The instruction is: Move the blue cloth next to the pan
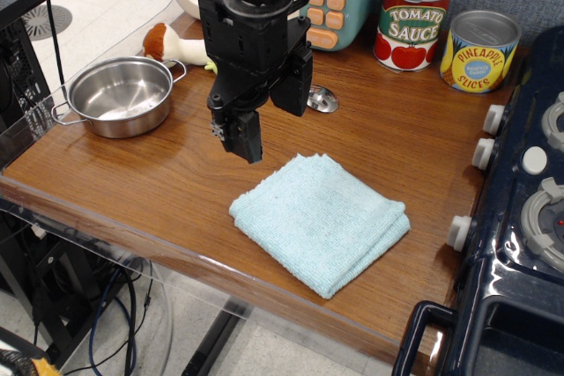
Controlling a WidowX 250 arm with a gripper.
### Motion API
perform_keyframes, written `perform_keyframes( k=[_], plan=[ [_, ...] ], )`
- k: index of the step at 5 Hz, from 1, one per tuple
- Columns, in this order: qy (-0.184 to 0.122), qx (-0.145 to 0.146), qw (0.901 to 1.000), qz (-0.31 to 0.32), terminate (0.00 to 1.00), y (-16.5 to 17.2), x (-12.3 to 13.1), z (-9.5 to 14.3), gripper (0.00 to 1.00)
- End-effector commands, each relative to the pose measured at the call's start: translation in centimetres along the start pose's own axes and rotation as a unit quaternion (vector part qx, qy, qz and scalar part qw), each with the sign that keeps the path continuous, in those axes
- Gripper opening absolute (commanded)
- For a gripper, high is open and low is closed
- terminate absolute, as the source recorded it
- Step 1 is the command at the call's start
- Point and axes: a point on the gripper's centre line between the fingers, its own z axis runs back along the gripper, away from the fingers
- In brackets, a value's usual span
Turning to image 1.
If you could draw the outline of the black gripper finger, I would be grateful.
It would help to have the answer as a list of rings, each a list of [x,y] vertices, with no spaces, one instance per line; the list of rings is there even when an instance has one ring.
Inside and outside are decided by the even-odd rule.
[[[261,126],[257,111],[211,112],[211,132],[222,143],[226,152],[231,152],[250,164],[262,160],[263,147]]]
[[[303,116],[313,76],[313,53],[309,45],[292,52],[271,88],[274,105],[295,116]]]

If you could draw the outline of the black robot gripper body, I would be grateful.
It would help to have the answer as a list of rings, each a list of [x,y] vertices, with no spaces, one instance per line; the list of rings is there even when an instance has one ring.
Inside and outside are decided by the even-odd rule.
[[[252,110],[271,98],[290,54],[309,45],[310,20],[288,17],[308,0],[198,0],[207,55],[218,75],[208,98],[213,110]]]

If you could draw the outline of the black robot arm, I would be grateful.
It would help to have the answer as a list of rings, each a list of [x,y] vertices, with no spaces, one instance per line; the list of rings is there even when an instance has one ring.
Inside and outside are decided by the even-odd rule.
[[[204,44],[217,67],[207,99],[225,151],[261,161],[258,109],[267,101],[295,116],[307,107],[313,53],[309,0],[198,0]]]

